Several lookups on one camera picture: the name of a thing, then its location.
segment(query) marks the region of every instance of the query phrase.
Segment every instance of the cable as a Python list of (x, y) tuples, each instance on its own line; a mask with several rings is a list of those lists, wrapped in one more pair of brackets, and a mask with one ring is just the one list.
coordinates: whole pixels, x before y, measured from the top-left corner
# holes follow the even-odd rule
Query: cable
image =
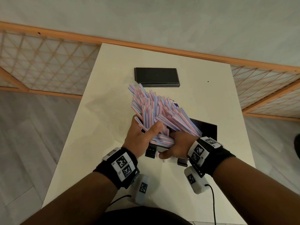
[(216, 223), (216, 213), (215, 213), (215, 195), (214, 195), (213, 190), (212, 190), (212, 205), (213, 205), (213, 208), (214, 208), (214, 220), (215, 220), (215, 225), (216, 225), (217, 223)]
[(111, 202), (110, 205), (108, 205), (108, 207), (111, 206), (113, 203), (116, 203), (118, 200), (121, 200), (124, 197), (131, 197), (131, 195), (125, 195), (125, 196), (122, 196), (122, 197), (118, 198), (117, 200)]

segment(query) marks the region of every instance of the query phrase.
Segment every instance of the white table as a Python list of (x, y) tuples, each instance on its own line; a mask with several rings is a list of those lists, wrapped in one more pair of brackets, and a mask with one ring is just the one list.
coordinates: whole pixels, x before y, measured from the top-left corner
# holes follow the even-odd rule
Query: white table
[[(127, 89), (134, 82), (134, 67), (177, 68), (180, 87), (152, 90), (175, 100), (190, 118), (216, 124), (218, 141), (254, 166), (230, 65), (102, 44), (43, 206), (89, 174), (110, 150), (122, 145), (134, 114)], [(138, 167), (151, 177), (146, 205), (189, 221), (213, 222), (211, 191), (194, 194), (184, 176), (185, 167), (178, 166), (176, 159), (163, 163), (142, 156)], [(217, 222), (245, 224), (213, 179), (206, 177), (215, 193)], [(122, 188), (116, 198), (126, 193)], [(132, 206), (122, 199), (109, 210)]]

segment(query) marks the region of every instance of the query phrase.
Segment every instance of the right hand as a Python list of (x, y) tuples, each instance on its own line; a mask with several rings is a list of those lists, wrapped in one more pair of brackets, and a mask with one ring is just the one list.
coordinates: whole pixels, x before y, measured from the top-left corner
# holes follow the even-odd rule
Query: right hand
[(168, 159), (171, 156), (187, 158), (190, 147), (199, 138), (181, 131), (171, 132), (169, 136), (175, 140), (175, 144), (169, 150), (161, 152), (160, 159)]

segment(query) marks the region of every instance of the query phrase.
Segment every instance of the left hand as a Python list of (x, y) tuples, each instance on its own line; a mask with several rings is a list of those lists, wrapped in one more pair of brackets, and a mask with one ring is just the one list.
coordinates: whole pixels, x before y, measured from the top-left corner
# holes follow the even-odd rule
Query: left hand
[(137, 115), (132, 118), (131, 126), (122, 147), (127, 148), (138, 159), (147, 150), (150, 140), (163, 129), (163, 123), (157, 121), (147, 132), (143, 133), (134, 119), (135, 116)]

